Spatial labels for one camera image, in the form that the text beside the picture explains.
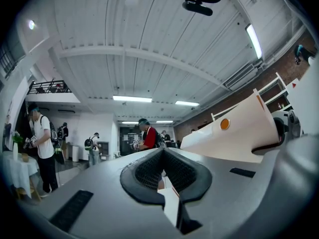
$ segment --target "black pants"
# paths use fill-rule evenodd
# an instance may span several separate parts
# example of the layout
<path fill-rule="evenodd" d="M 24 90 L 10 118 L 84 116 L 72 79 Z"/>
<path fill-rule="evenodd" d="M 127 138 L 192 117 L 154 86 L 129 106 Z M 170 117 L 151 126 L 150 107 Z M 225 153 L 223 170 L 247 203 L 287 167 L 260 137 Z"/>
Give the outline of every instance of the black pants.
<path fill-rule="evenodd" d="M 54 156 L 50 158 L 40 158 L 38 157 L 38 164 L 40 169 L 40 175 L 43 180 L 43 190 L 48 193 L 50 192 L 50 187 L 52 191 L 58 188 L 58 182 L 55 176 L 55 160 Z"/>

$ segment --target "fluorescent light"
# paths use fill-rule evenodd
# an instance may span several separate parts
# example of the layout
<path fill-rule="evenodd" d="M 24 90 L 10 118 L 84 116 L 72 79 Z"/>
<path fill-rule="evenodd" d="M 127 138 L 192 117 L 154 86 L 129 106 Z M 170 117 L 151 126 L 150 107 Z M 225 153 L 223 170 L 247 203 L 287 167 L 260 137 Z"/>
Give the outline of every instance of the fluorescent light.
<path fill-rule="evenodd" d="M 132 101 L 132 102 L 147 102 L 152 101 L 151 98 L 137 98 L 137 97 L 124 97 L 124 96 L 113 96 L 113 99 L 116 101 Z"/>
<path fill-rule="evenodd" d="M 175 104 L 181 105 L 181 106 L 199 106 L 199 103 L 183 102 L 183 101 L 176 101 Z"/>
<path fill-rule="evenodd" d="M 246 27 L 246 31 L 249 34 L 251 41 L 253 42 L 257 57 L 258 57 L 258 59 L 260 59 L 262 57 L 263 53 L 261 51 L 261 47 L 260 47 L 260 44 L 259 44 L 259 41 L 258 41 L 258 38 L 257 38 L 257 35 L 256 35 L 256 32 L 255 32 L 253 25 L 249 24 Z"/>
<path fill-rule="evenodd" d="M 135 121 L 123 121 L 122 124 L 138 124 L 138 122 L 135 122 Z"/>
<path fill-rule="evenodd" d="M 29 21 L 29 28 L 30 28 L 31 30 L 33 30 L 33 29 L 34 29 L 34 26 L 35 26 L 34 21 L 33 21 L 33 20 L 30 20 L 30 21 Z"/>
<path fill-rule="evenodd" d="M 173 123 L 172 120 L 159 120 L 159 121 L 156 121 L 156 123 Z"/>

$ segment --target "red shirt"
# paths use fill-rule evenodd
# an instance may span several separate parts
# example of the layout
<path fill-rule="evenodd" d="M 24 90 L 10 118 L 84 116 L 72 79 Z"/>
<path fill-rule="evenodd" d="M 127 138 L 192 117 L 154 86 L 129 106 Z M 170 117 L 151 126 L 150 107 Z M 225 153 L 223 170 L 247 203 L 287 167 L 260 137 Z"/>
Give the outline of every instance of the red shirt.
<path fill-rule="evenodd" d="M 144 140 L 144 145 L 152 149 L 155 145 L 155 137 L 156 137 L 156 131 L 155 128 L 149 127 L 149 129 L 146 131 L 146 138 Z"/>

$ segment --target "ceiling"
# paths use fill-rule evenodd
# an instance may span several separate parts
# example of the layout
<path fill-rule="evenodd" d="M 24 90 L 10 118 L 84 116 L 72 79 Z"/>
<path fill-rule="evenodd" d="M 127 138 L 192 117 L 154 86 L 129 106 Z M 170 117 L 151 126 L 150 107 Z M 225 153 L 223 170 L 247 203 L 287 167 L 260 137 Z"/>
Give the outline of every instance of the ceiling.
<path fill-rule="evenodd" d="M 62 67 L 56 72 L 50 57 L 37 66 L 47 80 L 60 74 L 85 109 L 112 112 L 119 120 L 178 121 L 193 110 L 177 100 L 200 103 L 200 109 L 229 94 L 222 83 L 257 61 L 248 23 L 264 61 L 301 26 L 283 0 L 221 0 L 205 4 L 210 17 L 183 9 L 183 1 L 139 0 L 127 7 L 125 0 L 32 0 L 22 14 L 37 19 L 35 30 L 24 29 L 27 46 L 58 32 Z M 123 104 L 113 95 L 153 102 Z"/>

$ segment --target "gray surface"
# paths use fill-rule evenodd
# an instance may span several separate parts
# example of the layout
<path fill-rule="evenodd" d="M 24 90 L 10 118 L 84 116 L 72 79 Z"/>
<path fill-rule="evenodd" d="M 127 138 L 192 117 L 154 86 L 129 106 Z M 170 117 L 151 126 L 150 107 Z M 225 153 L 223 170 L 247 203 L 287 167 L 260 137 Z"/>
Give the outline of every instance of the gray surface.
<path fill-rule="evenodd" d="M 220 238 L 242 224 L 257 208 L 268 186 L 278 151 L 267 153 L 261 164 L 200 156 L 171 148 L 205 165 L 213 182 L 205 196 L 186 204 L 191 219 L 203 226 L 183 236 L 165 216 L 161 206 L 143 205 L 120 184 L 122 169 L 153 152 L 147 150 L 90 167 L 53 192 L 38 206 L 38 215 L 50 219 L 78 190 L 94 195 L 70 230 L 81 238 Z M 233 167 L 256 171 L 253 179 L 230 173 Z"/>

